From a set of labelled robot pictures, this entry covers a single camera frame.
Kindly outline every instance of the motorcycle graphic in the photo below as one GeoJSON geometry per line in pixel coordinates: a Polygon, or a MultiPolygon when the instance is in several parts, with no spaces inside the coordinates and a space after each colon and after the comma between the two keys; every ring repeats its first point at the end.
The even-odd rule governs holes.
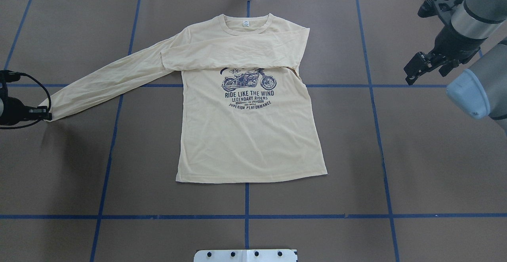
{"type": "Polygon", "coordinates": [[[272,90],[276,86],[276,80],[273,76],[264,74],[263,68],[250,69],[243,74],[227,76],[223,80],[222,88],[226,92],[232,92],[237,88],[254,88],[259,82],[259,75],[262,76],[261,87],[266,90],[272,90]]]}

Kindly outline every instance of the neckline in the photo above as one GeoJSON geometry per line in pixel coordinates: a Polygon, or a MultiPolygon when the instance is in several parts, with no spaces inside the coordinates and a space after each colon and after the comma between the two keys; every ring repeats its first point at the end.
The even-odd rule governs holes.
{"type": "Polygon", "coordinates": [[[274,15],[272,15],[271,13],[268,15],[265,15],[265,16],[260,16],[260,17],[232,17],[232,16],[227,16],[225,14],[221,14],[218,16],[222,30],[231,34],[231,35],[234,35],[234,36],[262,33],[264,31],[266,31],[266,29],[268,29],[268,27],[271,25],[271,23],[273,22],[273,18],[274,18],[274,15]],[[226,24],[226,20],[248,21],[248,20],[263,20],[263,19],[266,20],[266,23],[264,23],[258,29],[255,29],[252,31],[236,31],[236,30],[230,29],[230,27],[228,27],[226,24]]]}

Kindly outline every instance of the shirt sleeve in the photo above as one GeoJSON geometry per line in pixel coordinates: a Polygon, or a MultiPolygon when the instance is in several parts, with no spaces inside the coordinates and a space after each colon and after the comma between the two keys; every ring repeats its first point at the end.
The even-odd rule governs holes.
{"type": "MultiPolygon", "coordinates": [[[[98,69],[51,96],[53,120],[76,114],[174,72],[162,64],[161,51],[188,44],[188,31],[98,69]]],[[[46,99],[40,105],[48,105],[46,99]]]]}

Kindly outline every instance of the blue grid line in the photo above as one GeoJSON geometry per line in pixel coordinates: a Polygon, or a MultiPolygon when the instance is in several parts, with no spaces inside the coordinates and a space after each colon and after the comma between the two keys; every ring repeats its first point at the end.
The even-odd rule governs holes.
{"type": "Polygon", "coordinates": [[[394,247],[394,251],[395,251],[395,259],[396,259],[396,262],[400,262],[400,254],[398,251],[398,241],[396,239],[395,220],[393,218],[393,208],[391,206],[391,195],[389,194],[389,183],[387,181],[387,170],[385,168],[384,150],[382,148],[382,138],[380,137],[380,128],[379,128],[378,117],[377,117],[377,107],[375,106],[375,97],[373,94],[372,76],[370,73],[370,64],[368,61],[368,53],[366,52],[366,40],[364,39],[364,29],[362,27],[361,8],[360,8],[359,0],[355,0],[355,4],[357,6],[357,17],[359,20],[359,28],[360,28],[360,32],[361,32],[362,50],[364,53],[364,63],[366,65],[366,74],[368,76],[368,85],[370,86],[370,98],[372,101],[373,118],[375,120],[375,130],[377,132],[377,143],[379,145],[380,156],[382,158],[382,171],[384,173],[385,196],[386,196],[386,200],[387,200],[387,210],[389,212],[389,223],[391,224],[391,235],[393,237],[393,247],[394,247]]]}
{"type": "Polygon", "coordinates": [[[242,214],[212,215],[102,215],[102,219],[245,219],[242,214]]]}
{"type": "MultiPolygon", "coordinates": [[[[44,84],[45,87],[66,87],[70,84],[44,84]]],[[[308,84],[307,88],[447,88],[447,85],[389,85],[389,84],[308,84]]],[[[9,84],[9,87],[39,87],[37,84],[9,84]]],[[[182,88],[183,84],[145,84],[141,88],[182,88]]]]}
{"type": "MultiPolygon", "coordinates": [[[[135,36],[135,29],[137,24],[137,17],[139,16],[139,7],[141,6],[141,0],[137,0],[137,7],[135,10],[135,16],[134,16],[134,24],[132,26],[132,34],[130,36],[130,44],[128,49],[128,54],[132,54],[132,45],[134,44],[134,36],[135,36]]],[[[112,151],[114,150],[114,144],[116,143],[116,134],[118,133],[118,121],[120,119],[120,112],[122,110],[122,103],[123,103],[123,94],[120,95],[120,100],[118,101],[118,109],[116,111],[116,119],[114,121],[114,129],[112,131],[112,139],[111,139],[111,148],[109,149],[109,158],[107,160],[107,167],[105,170],[105,178],[104,178],[104,185],[102,189],[102,196],[100,198],[100,206],[98,211],[98,218],[97,218],[97,224],[95,226],[95,235],[93,237],[93,245],[92,245],[92,251],[90,255],[90,262],[93,262],[95,260],[95,252],[97,250],[97,242],[98,242],[98,235],[100,232],[100,224],[102,221],[102,214],[104,210],[104,202],[105,202],[105,195],[107,193],[107,183],[109,181],[109,173],[111,171],[111,163],[112,163],[112,151]]]]}
{"type": "Polygon", "coordinates": [[[118,101],[118,110],[116,111],[116,120],[114,121],[114,129],[112,131],[111,148],[109,149],[109,158],[107,160],[107,167],[105,170],[104,186],[102,188],[102,197],[100,198],[100,206],[99,206],[99,211],[98,211],[98,216],[97,216],[97,224],[95,226],[95,235],[93,236],[93,245],[92,245],[92,252],[90,255],[90,262],[93,262],[95,259],[95,251],[97,249],[98,234],[100,231],[100,224],[102,221],[102,213],[104,210],[105,194],[107,192],[107,183],[109,181],[109,173],[111,171],[112,151],[114,149],[114,144],[116,143],[116,134],[118,133],[118,120],[120,118],[120,111],[122,109],[122,103],[123,103],[123,94],[120,96],[120,100],[118,101]]]}
{"type": "MultiPolygon", "coordinates": [[[[250,0],[246,2],[246,16],[250,17],[250,0]]],[[[245,249],[250,249],[250,183],[245,183],[245,249]]]]}
{"type": "Polygon", "coordinates": [[[0,219],[97,219],[98,215],[72,214],[0,214],[0,219]]]}
{"type": "MultiPolygon", "coordinates": [[[[33,215],[2,214],[0,219],[98,219],[98,215],[33,215]]],[[[414,213],[414,214],[249,214],[248,219],[385,219],[385,218],[488,218],[507,217],[507,213],[414,213]]],[[[101,219],[133,220],[190,220],[190,219],[245,219],[242,214],[212,215],[102,215],[101,219]]]]}
{"type": "Polygon", "coordinates": [[[14,41],[12,42],[11,50],[9,51],[9,55],[7,56],[7,60],[5,61],[4,69],[9,67],[9,62],[11,61],[12,53],[14,53],[14,47],[16,47],[16,43],[18,42],[19,34],[21,33],[21,28],[25,23],[25,19],[27,18],[27,14],[29,12],[30,4],[32,0],[29,0],[27,3],[27,7],[25,8],[25,12],[23,13],[23,17],[21,18],[21,22],[19,23],[18,31],[16,32],[16,36],[14,36],[14,41]]]}

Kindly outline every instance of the graphic print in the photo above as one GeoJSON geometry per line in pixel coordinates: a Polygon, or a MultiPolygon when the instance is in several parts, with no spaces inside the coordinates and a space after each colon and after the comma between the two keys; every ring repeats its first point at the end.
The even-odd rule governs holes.
{"type": "MultiPolygon", "coordinates": [[[[229,72],[238,73],[239,69],[232,69],[229,72]]],[[[250,69],[243,74],[235,76],[226,76],[223,80],[222,88],[226,92],[231,92],[237,88],[255,88],[259,80],[259,75],[262,76],[261,87],[266,90],[272,90],[276,86],[276,80],[273,76],[264,74],[263,68],[250,69]]]]}
{"type": "Polygon", "coordinates": [[[275,95],[276,79],[273,76],[264,74],[263,68],[249,69],[242,73],[238,68],[223,68],[220,71],[231,73],[232,76],[226,76],[221,87],[226,92],[225,98],[230,101],[229,106],[240,110],[252,110],[264,108],[271,104],[270,98],[275,95]],[[244,90],[246,88],[255,88],[260,81],[260,85],[265,90],[244,90]]]}

